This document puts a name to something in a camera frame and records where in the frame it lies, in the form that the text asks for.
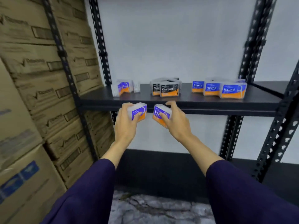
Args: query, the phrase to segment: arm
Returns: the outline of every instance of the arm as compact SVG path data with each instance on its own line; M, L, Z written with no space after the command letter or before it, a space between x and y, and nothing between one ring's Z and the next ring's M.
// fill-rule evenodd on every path
M298 223L299 208L279 198L264 185L235 168L192 135L189 120L177 106L172 117L160 113L169 132L190 152L206 176L215 221L221 223Z
M103 157L95 162L53 205L42 224L107 224L115 182L115 169L125 149L136 134L138 113L130 120L123 104L116 119L115 142Z

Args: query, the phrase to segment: left hand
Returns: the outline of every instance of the left hand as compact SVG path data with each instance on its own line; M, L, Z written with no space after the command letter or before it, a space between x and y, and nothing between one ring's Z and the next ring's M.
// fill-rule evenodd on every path
M115 143L125 145L127 148L136 135L136 127L141 116L141 112L138 112L134 119L131 120L128 115L128 107L133 106L132 103L124 103L118 111L116 122L114 126Z

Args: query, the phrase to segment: hand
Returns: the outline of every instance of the hand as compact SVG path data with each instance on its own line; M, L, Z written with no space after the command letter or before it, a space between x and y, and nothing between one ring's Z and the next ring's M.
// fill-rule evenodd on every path
M186 114L177 107L175 101L168 101L166 105L171 105L172 115L168 119L164 113L159 113L163 121L166 123L170 134L180 143L184 143L188 138L192 137L189 120Z
M114 126L115 132L115 143L120 142L126 148L129 146L131 141L136 135L136 127L141 115L141 112L138 112L134 119L131 120L128 115L128 107L133 106L132 103L124 103L118 111L116 117L116 123Z

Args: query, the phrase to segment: black shelf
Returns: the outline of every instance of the black shelf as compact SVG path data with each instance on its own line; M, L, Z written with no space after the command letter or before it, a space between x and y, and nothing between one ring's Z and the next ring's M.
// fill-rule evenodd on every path
M186 114L273 117L281 101L279 97L251 85L248 85L244 99L221 99L216 96L191 93L191 83L182 84L179 97L152 96L149 84L141 84L140 91L140 93L124 93L120 97L113 97L111 87L106 86L84 94L81 97L81 109L118 111L123 103L143 102L147 104L147 111L153 112L154 105L175 100L178 107Z
M251 85L271 93L279 98L284 97L284 92L288 86L289 81L255 81Z

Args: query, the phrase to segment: stone floor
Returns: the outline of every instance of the stone floor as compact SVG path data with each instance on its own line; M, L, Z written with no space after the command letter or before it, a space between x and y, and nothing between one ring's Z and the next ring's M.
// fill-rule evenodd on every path
M215 224L210 205L115 191L109 224Z

